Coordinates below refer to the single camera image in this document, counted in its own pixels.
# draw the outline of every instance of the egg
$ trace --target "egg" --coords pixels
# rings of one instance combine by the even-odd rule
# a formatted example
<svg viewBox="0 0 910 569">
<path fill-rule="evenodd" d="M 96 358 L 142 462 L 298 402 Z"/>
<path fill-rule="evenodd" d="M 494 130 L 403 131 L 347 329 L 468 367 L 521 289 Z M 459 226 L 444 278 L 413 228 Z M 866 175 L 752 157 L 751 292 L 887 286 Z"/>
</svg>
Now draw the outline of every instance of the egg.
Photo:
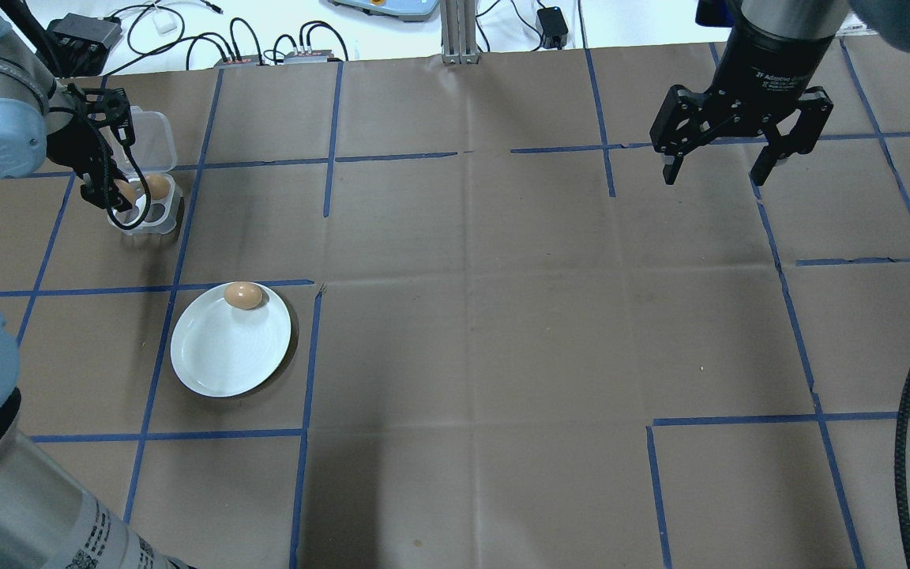
<svg viewBox="0 0 910 569">
<path fill-rule="evenodd" d="M 145 183 L 149 185 L 149 197 L 156 199 L 157 202 L 166 198 L 167 194 L 171 192 L 171 184 L 167 182 L 167 178 L 160 174 L 147 174 Z"/>
<path fill-rule="evenodd" d="M 138 198 L 138 194 L 136 192 L 136 188 L 133 187 L 133 184 L 127 183 L 125 180 L 116 179 L 115 187 L 118 188 L 118 192 L 120 194 L 126 197 L 127 201 L 129 201 L 130 204 L 136 204 L 136 198 Z"/>
<path fill-rule="evenodd" d="M 233 307 L 250 310 L 262 303 L 262 288 L 253 282 L 231 282 L 224 289 L 224 301 Z"/>
</svg>

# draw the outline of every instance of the blue tape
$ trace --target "blue tape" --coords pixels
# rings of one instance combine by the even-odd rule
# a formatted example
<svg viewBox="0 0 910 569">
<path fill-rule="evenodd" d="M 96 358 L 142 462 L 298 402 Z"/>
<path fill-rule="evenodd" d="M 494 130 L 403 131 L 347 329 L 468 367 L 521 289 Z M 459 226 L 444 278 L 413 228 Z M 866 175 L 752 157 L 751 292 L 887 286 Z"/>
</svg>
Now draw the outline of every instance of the blue tape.
<svg viewBox="0 0 910 569">
<path fill-rule="evenodd" d="M 178 251 L 178 261 L 174 267 L 174 280 L 170 291 L 170 299 L 167 300 L 167 313 L 164 315 L 164 327 L 160 334 L 160 345 L 156 346 L 156 360 L 152 368 L 152 378 L 149 380 L 149 395 L 145 403 L 145 411 L 142 413 L 142 425 L 140 428 L 140 442 L 136 449 L 136 461 L 133 463 L 133 478 L 129 483 L 129 496 L 126 498 L 126 511 L 122 518 L 124 522 L 131 522 L 133 515 L 133 505 L 136 503 L 136 492 L 138 489 L 138 477 L 142 467 L 142 453 L 145 450 L 147 442 L 147 433 L 149 432 L 149 419 L 152 418 L 152 405 L 156 399 L 156 385 L 160 381 L 160 371 L 164 363 L 164 354 L 167 348 L 167 336 L 171 330 L 171 320 L 174 318 L 174 302 L 178 295 L 178 285 L 181 282 L 181 271 L 184 267 L 185 252 L 188 248 L 188 238 L 191 235 L 192 219 L 195 215 L 195 205 L 199 201 L 199 185 L 202 181 L 202 172 L 205 169 L 206 152 L 209 148 L 209 140 L 212 139 L 213 120 L 216 119 L 216 106 L 220 102 L 220 88 L 224 85 L 224 70 L 220 69 L 216 75 L 216 87 L 213 89 L 212 105 L 209 107 L 209 121 L 206 123 L 205 136 L 202 139 L 202 149 L 199 152 L 199 161 L 195 170 L 195 180 L 192 183 L 192 198 L 188 202 L 188 210 L 185 212 L 184 221 L 181 230 L 181 248 Z"/>
<path fill-rule="evenodd" d="M 325 173 L 325 204 L 322 216 L 328 217 L 332 210 L 332 181 L 336 169 L 336 137 L 339 134 L 339 100 L 343 92 L 343 62 L 338 62 L 336 71 L 336 93 L 332 103 L 332 130 L 329 132 L 329 168 Z"/>
<path fill-rule="evenodd" d="M 149 432 L 147 440 L 216 440 L 216 439 L 280 439 L 285 436 L 301 436 L 299 428 L 266 428 L 243 430 L 200 430 L 188 432 Z"/>
<path fill-rule="evenodd" d="M 715 48 L 715 43 L 708 43 L 708 50 L 711 51 L 711 59 L 715 62 L 715 67 L 718 67 L 719 61 L 722 61 L 722 58 L 718 57 L 718 50 Z"/>
<path fill-rule="evenodd" d="M 117 443 L 138 440 L 138 433 L 120 432 L 109 435 L 34 435 L 35 443 Z"/>
<path fill-rule="evenodd" d="M 66 192 L 62 195 L 62 204 L 58 206 L 58 215 L 55 216 L 55 224 L 51 227 L 51 236 L 47 238 L 44 256 L 40 259 L 40 269 L 37 270 L 37 278 L 33 281 L 30 300 L 26 303 L 26 310 L 23 312 L 19 331 L 16 332 L 16 345 L 22 345 L 23 336 L 26 335 L 26 326 L 30 323 L 30 315 L 33 313 L 33 303 L 37 300 L 37 291 L 40 290 L 41 281 L 44 280 L 44 271 L 47 270 L 48 259 L 51 259 L 51 252 L 55 248 L 55 238 L 58 238 L 58 228 L 62 226 L 62 216 L 65 216 L 66 206 L 69 205 L 69 196 L 72 194 L 73 185 L 76 183 L 76 174 L 69 173 L 66 175 L 69 176 L 69 184 L 66 185 Z"/>
<path fill-rule="evenodd" d="M 873 125 L 873 130 L 877 134 L 877 140 L 880 141 L 880 148 L 884 152 L 884 159 L 887 160 L 887 165 L 894 174 L 894 180 L 897 183 L 901 201 L 904 202 L 905 208 L 908 210 L 908 216 L 910 216 L 910 195 L 908 194 L 908 190 L 905 187 L 900 172 L 898 172 L 897 166 L 894 164 L 894 158 L 892 158 L 891 151 L 889 151 L 889 148 L 887 147 L 887 140 L 880 129 L 880 123 L 877 122 L 877 115 L 875 115 L 873 111 L 873 105 L 870 105 L 869 97 L 866 97 L 866 91 L 863 91 L 863 83 L 859 80 L 859 75 L 855 71 L 855 65 L 852 64 L 852 55 L 848 53 L 848 46 L 845 46 L 844 40 L 841 40 L 841 54 L 844 56 L 846 67 L 848 67 L 848 75 L 852 77 L 852 83 L 855 84 L 855 90 L 859 93 L 859 99 L 863 101 L 863 107 L 866 108 L 866 115 L 869 116 L 870 123 Z"/>
<path fill-rule="evenodd" d="M 751 424 L 808 424 L 816 421 L 816 414 L 809 415 L 745 415 L 716 417 L 665 417 L 655 419 L 653 426 L 693 425 L 751 425 Z"/>
<path fill-rule="evenodd" d="M 799 328 L 799 317 L 795 313 L 795 303 L 792 301 L 792 295 L 788 291 L 788 279 L 781 269 L 781 256 L 777 251 L 777 242 L 774 241 L 774 231 L 770 226 L 768 219 L 768 210 L 761 197 L 761 188 L 754 181 L 750 180 L 750 186 L 754 188 L 754 197 L 758 201 L 758 212 L 761 214 L 761 223 L 765 227 L 765 233 L 768 234 L 768 243 L 772 250 L 774 269 L 781 283 L 781 295 L 784 297 L 784 306 L 788 313 L 788 321 L 792 325 L 792 332 L 795 336 L 795 347 L 799 350 L 799 361 L 803 365 L 803 374 L 806 376 L 806 383 L 810 389 L 810 397 L 813 400 L 813 410 L 816 416 L 817 425 L 820 429 L 820 439 L 824 444 L 824 453 L 827 454 L 827 466 L 831 471 L 831 479 L 834 483 L 834 493 L 837 494 L 838 505 L 841 508 L 841 518 L 844 522 L 845 532 L 848 532 L 848 543 L 852 546 L 852 557 L 855 558 L 856 569 L 866 569 L 866 562 L 863 561 L 863 551 L 859 547 L 859 536 L 855 533 L 855 522 L 852 521 L 852 512 L 848 508 L 848 497 L 844 494 L 844 486 L 841 483 L 841 472 L 838 469 L 837 457 L 834 456 L 834 447 L 831 446 L 830 434 L 827 432 L 827 423 L 824 421 L 824 410 L 820 403 L 820 396 L 813 391 L 814 376 L 813 368 L 810 364 L 809 356 L 806 352 L 806 342 L 803 340 L 802 329 Z"/>
<path fill-rule="evenodd" d="M 297 479 L 293 486 L 293 518 L 290 525 L 290 569 L 297 569 L 297 547 L 300 546 L 301 502 L 304 497 L 304 473 L 307 471 L 307 430 L 300 436 L 297 454 Z"/>
<path fill-rule="evenodd" d="M 300 454 L 297 457 L 297 481 L 293 489 L 293 526 L 290 530 L 290 567 L 297 567 L 297 547 L 300 544 L 301 502 L 304 497 L 304 473 L 307 469 L 307 429 L 311 425 L 311 401 L 314 399 L 314 370 L 318 357 L 318 331 L 322 327 L 322 293 L 314 297 L 311 313 L 311 342 L 307 353 L 307 386 L 304 392 L 303 434 L 300 436 Z"/>
<path fill-rule="evenodd" d="M 223 170 L 225 168 L 257 168 L 259 166 L 293 166 L 299 164 L 326 164 L 328 158 L 294 158 L 290 160 L 253 160 L 251 162 L 216 162 L 206 164 L 206 170 Z"/>
<path fill-rule="evenodd" d="M 382 162 L 389 160 L 423 160 L 429 158 L 448 158 L 458 156 L 458 152 L 426 152 L 422 154 L 382 154 L 379 156 L 344 156 L 336 162 Z"/>
<path fill-rule="evenodd" d="M 592 81 L 592 97 L 596 101 L 596 119 L 599 119 L 599 137 L 603 141 L 603 166 L 606 167 L 606 187 L 610 198 L 617 197 L 617 183 L 613 180 L 613 164 L 610 162 L 609 139 L 606 135 L 606 118 L 603 115 L 603 98 L 599 94 L 599 80 L 596 79 L 596 64 L 592 61 L 592 51 L 585 48 L 585 62 L 588 64 L 588 79 Z"/>
<path fill-rule="evenodd" d="M 549 145 L 538 148 L 512 148 L 512 154 L 552 154 L 559 152 L 586 152 L 591 150 L 621 150 L 622 144 Z"/>
<path fill-rule="evenodd" d="M 292 278 L 287 281 L 256 281 L 257 284 L 263 285 L 263 287 L 310 287 L 314 285 L 314 281 L 308 281 L 306 278 Z M 178 291 L 208 291 L 213 287 L 220 287 L 223 285 L 223 282 L 200 282 L 200 284 L 180 284 L 178 285 Z"/>
<path fill-rule="evenodd" d="M 672 553 L 669 551 L 669 532 L 665 526 L 665 505 L 662 502 L 662 481 L 658 476 L 658 456 L 655 453 L 655 433 L 645 428 L 648 439 L 648 465 L 651 469 L 651 493 L 655 500 L 655 516 L 658 518 L 658 540 L 662 547 L 662 567 L 672 569 Z"/>
</svg>

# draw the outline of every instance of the egg carton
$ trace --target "egg carton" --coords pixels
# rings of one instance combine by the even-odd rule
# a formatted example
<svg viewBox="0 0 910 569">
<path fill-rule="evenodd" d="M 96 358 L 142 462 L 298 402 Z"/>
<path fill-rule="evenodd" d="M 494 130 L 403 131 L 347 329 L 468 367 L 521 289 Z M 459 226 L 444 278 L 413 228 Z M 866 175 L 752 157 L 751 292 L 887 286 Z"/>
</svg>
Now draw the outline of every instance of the egg carton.
<svg viewBox="0 0 910 569">
<path fill-rule="evenodd" d="M 177 227 L 178 224 L 178 208 L 181 206 L 181 201 L 183 199 L 183 194 L 181 188 L 178 187 L 178 184 L 175 183 L 174 178 L 170 174 L 159 173 L 152 174 L 154 176 L 159 176 L 167 180 L 167 184 L 170 184 L 170 191 L 167 192 L 167 195 L 163 199 L 153 199 L 151 204 L 149 204 L 149 211 L 145 215 L 145 219 L 140 223 L 136 228 L 130 230 L 124 230 L 119 226 L 116 226 L 115 222 L 111 220 L 111 216 L 107 217 L 108 224 L 111 224 L 111 227 L 119 230 L 120 232 L 126 235 L 140 235 L 140 234 L 167 234 L 174 231 L 174 227 Z M 133 205 L 132 209 L 127 210 L 127 212 L 115 212 L 115 217 L 117 217 L 118 222 L 122 224 L 131 224 L 140 217 L 142 214 L 142 209 L 145 208 L 145 194 L 142 194 L 142 184 L 138 178 L 129 178 L 129 184 L 136 190 L 137 194 L 140 194 L 140 197 L 136 199 L 136 204 Z"/>
</svg>

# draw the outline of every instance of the black cable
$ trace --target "black cable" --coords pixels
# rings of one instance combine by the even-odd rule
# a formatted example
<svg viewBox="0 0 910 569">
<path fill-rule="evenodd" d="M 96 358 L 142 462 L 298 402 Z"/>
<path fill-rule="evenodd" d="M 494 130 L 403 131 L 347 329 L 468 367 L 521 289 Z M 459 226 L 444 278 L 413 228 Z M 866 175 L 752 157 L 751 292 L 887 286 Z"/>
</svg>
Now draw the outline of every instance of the black cable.
<svg viewBox="0 0 910 569">
<path fill-rule="evenodd" d="M 908 419 L 910 418 L 910 368 L 901 390 L 898 407 L 897 429 L 894 432 L 894 492 L 897 497 L 898 525 L 901 528 L 901 545 L 904 559 L 910 569 L 910 512 L 908 511 L 908 478 L 905 468 L 905 451 L 908 444 Z"/>
<path fill-rule="evenodd" d="M 180 40 L 175 40 L 175 42 L 163 44 L 163 46 L 157 47 L 154 51 L 147 51 L 147 53 L 140 55 L 140 57 L 134 58 L 130 62 L 126 62 L 126 64 L 119 65 L 118 67 L 105 73 L 102 77 L 110 77 L 111 75 L 115 75 L 115 73 L 118 73 L 119 71 L 124 71 L 125 69 L 129 69 L 131 66 L 136 65 L 138 62 L 145 60 L 145 58 L 152 57 L 153 55 L 156 55 L 156 54 L 162 54 L 168 48 L 177 46 L 178 43 L 190 42 L 191 40 L 195 40 L 196 37 L 205 37 L 205 36 L 203 36 L 203 35 L 185 36 L 185 37 L 182 37 Z"/>
<path fill-rule="evenodd" d="M 208 6 L 210 10 L 216 12 L 217 14 L 223 14 L 223 13 L 224 13 L 224 8 L 220 8 L 220 7 L 217 6 L 216 4 L 213 4 L 212 2 L 209 2 L 209 0 L 199 0 L 199 2 L 202 2 L 203 4 L 206 4 L 206 6 Z"/>
<path fill-rule="evenodd" d="M 491 53 L 491 41 L 487 38 L 487 33 L 483 31 L 483 26 L 479 25 L 479 21 L 476 21 L 476 29 L 479 30 L 479 36 L 483 37 L 483 42 L 487 44 L 487 53 Z"/>
<path fill-rule="evenodd" d="M 255 28 L 252 28 L 252 25 L 248 23 L 245 18 L 236 17 L 231 19 L 231 45 L 234 46 L 234 55 L 237 55 L 238 60 L 241 60 L 241 50 L 238 48 L 238 40 L 234 37 L 234 24 L 238 22 L 243 23 L 246 28 L 248 28 L 248 32 L 252 32 L 252 37 L 255 40 L 255 51 L 259 58 L 259 65 L 262 65 L 262 46 L 259 43 L 259 36 L 255 33 Z"/>
<path fill-rule="evenodd" d="M 289 33 L 282 33 L 282 35 L 277 37 L 276 42 L 272 44 L 272 51 L 274 51 L 274 54 L 275 51 L 279 51 L 279 43 L 282 42 L 282 40 L 290 40 L 290 44 L 293 46 L 293 51 L 297 51 L 297 42 L 293 39 L 293 36 L 290 36 Z"/>
<path fill-rule="evenodd" d="M 306 38 L 307 46 L 311 47 L 311 33 L 314 32 L 314 30 L 318 29 L 318 28 L 325 28 L 325 29 L 328 29 L 329 32 L 333 33 L 333 35 L 336 37 L 336 39 L 339 40 L 339 45 L 343 47 L 343 58 L 346 58 L 346 61 L 350 61 L 350 51 L 347 50 L 347 48 L 346 48 L 346 42 L 343 41 L 343 36 L 340 36 L 340 33 L 336 32 L 336 29 L 333 28 L 333 26 L 328 25 L 328 23 L 318 22 L 318 23 L 315 23 L 315 25 L 310 26 L 310 28 L 307 29 L 307 38 Z"/>
<path fill-rule="evenodd" d="M 271 61 L 273 65 L 279 65 L 282 62 L 286 62 L 286 58 L 288 57 L 288 54 L 285 54 L 283 51 L 279 50 L 266 50 L 263 51 L 262 54 L 265 56 L 265 58 L 267 58 L 267 60 Z M 276 54 L 283 55 L 283 57 L 276 58 Z"/>
<path fill-rule="evenodd" d="M 531 23 L 528 23 L 527 21 L 525 21 L 525 19 L 523 17 L 521 17 L 521 12 L 517 11 L 517 4 L 515 3 L 515 0 L 510 0 L 510 2 L 512 2 L 512 7 L 515 8 L 515 15 L 517 15 L 517 17 L 519 17 L 521 23 L 524 23 L 524 25 L 526 25 L 526 28 L 533 30 L 534 33 L 536 34 L 536 36 L 539 37 L 539 46 L 535 46 L 534 48 L 531 49 L 531 51 L 538 51 L 539 48 L 541 48 L 543 46 L 542 33 L 540 33 L 538 29 L 535 29 L 534 26 L 531 25 Z"/>
<path fill-rule="evenodd" d="M 585 31 L 585 12 L 581 11 L 581 0 L 578 0 L 578 21 L 581 22 L 581 46 L 588 50 L 588 33 Z"/>
<path fill-rule="evenodd" d="M 136 19 L 133 19 L 133 23 L 131 23 L 131 25 L 129 26 L 129 30 L 127 30 L 127 32 L 126 32 L 126 44 L 127 44 L 127 46 L 129 46 L 129 49 L 134 54 L 144 55 L 145 53 L 147 53 L 147 51 L 139 51 L 139 50 L 137 50 L 136 47 L 133 46 L 133 31 L 134 31 L 134 29 L 136 29 L 136 26 L 140 24 L 140 22 L 142 21 L 142 18 L 145 18 L 145 15 L 151 13 L 153 10 L 171 12 L 172 14 L 177 16 L 178 21 L 180 23 L 177 39 L 180 40 L 182 37 L 185 36 L 185 29 L 187 29 L 187 28 L 185 26 L 185 17 L 181 15 L 181 12 L 174 10 L 174 8 L 167 8 L 166 6 L 161 6 L 159 4 L 133 4 L 131 6 L 126 6 L 124 8 L 117 9 L 116 11 L 112 12 L 111 17 L 116 16 L 117 14 L 120 14 L 122 12 L 126 12 L 129 10 L 135 10 L 137 8 L 140 8 L 141 12 L 136 16 Z"/>
<path fill-rule="evenodd" d="M 217 50 L 220 50 L 220 61 L 221 62 L 228 61 L 227 53 L 225 53 L 224 49 L 222 47 L 220 47 L 220 44 L 217 43 L 215 40 L 211 40 L 207 36 L 220 36 L 220 35 L 218 35 L 218 33 L 216 33 L 216 32 L 203 32 L 203 33 L 199 33 L 198 36 L 195 36 L 195 39 L 192 40 L 192 43 L 188 44 L 188 53 L 185 54 L 185 71 L 191 70 L 192 47 L 195 47 L 195 43 L 197 43 L 198 40 L 207 40 L 207 42 L 212 43 L 213 46 L 216 46 Z"/>
<path fill-rule="evenodd" d="M 51 71 L 51 75 L 62 77 L 69 74 L 68 69 L 62 68 L 62 59 L 55 46 L 55 35 L 41 28 L 37 18 L 33 17 L 30 8 L 23 0 L 0 0 L 0 10 L 9 17 L 21 30 L 23 36 L 33 43 L 33 47 L 40 54 L 44 65 Z"/>
<path fill-rule="evenodd" d="M 476 17 L 478 18 L 480 16 L 487 15 L 487 12 L 490 12 L 491 10 L 493 10 L 496 6 L 498 6 L 499 3 L 501 3 L 501 0 L 494 0 L 494 3 L 491 4 L 490 8 L 487 8 L 483 12 L 476 14 Z"/>
<path fill-rule="evenodd" d="M 202 2 L 203 4 L 206 4 L 207 6 L 209 6 L 209 8 L 212 9 L 213 11 L 216 11 L 217 14 L 222 14 L 222 13 L 224 13 L 223 8 L 220 8 L 219 6 L 216 6 L 216 5 L 214 5 L 214 4 L 213 4 L 212 6 L 210 6 L 210 4 L 209 4 L 208 2 L 205 2 L 205 0 L 199 0 L 199 1 Z M 133 24 L 129 27 L 129 31 L 126 32 L 126 43 L 129 44 L 129 49 L 130 49 L 131 51 L 134 51 L 134 53 L 136 53 L 137 55 L 145 55 L 145 54 L 147 54 L 147 53 L 149 53 L 149 54 L 151 54 L 151 55 L 156 55 L 156 54 L 162 54 L 162 53 L 163 53 L 163 51 L 138 51 L 137 48 L 136 48 L 136 47 L 133 47 L 133 44 L 131 44 L 131 36 L 133 36 L 133 29 L 136 28 L 136 24 L 137 24 L 138 22 L 140 22 L 141 18 L 143 18 L 144 15 L 149 11 L 149 8 L 154 8 L 154 7 L 159 8 L 159 9 L 161 9 L 161 10 L 167 10 L 167 11 L 174 12 L 174 14 L 176 14 L 176 15 L 178 16 L 178 18 L 179 18 L 180 21 L 181 21 L 181 32 L 178 33 L 178 37 L 177 37 L 177 39 L 175 40 L 175 42 L 177 42 L 177 40 L 184 39 L 184 35 L 185 35 L 185 18 L 181 15 L 180 12 L 174 11 L 173 9 L 167 8 L 166 6 L 159 6 L 159 5 L 156 5 L 156 6 L 155 6 L 154 4 L 130 4 L 129 6 L 124 6 L 124 7 L 122 7 L 122 8 L 118 8 L 117 10 L 111 12 L 111 14 L 108 15 L 108 17 L 115 17 L 116 15 L 119 15 L 120 13 L 129 11 L 129 10 L 135 10 L 135 9 L 142 9 L 142 10 L 144 10 L 144 11 L 142 11 L 142 13 L 141 13 L 140 15 L 138 15 L 138 17 L 136 18 L 136 20 L 135 20 L 135 21 L 133 22 Z M 225 51 L 225 53 L 228 53 L 228 54 L 234 53 L 234 48 L 232 48 L 232 47 L 231 47 L 231 43 L 227 41 L 227 37 L 224 37 L 224 36 L 220 35 L 219 33 L 216 33 L 216 32 L 203 32 L 203 33 L 199 33 L 198 36 L 216 36 L 216 37 L 220 37 L 220 42 L 223 42 L 223 43 L 224 43 L 224 47 L 227 48 L 227 50 Z"/>
</svg>

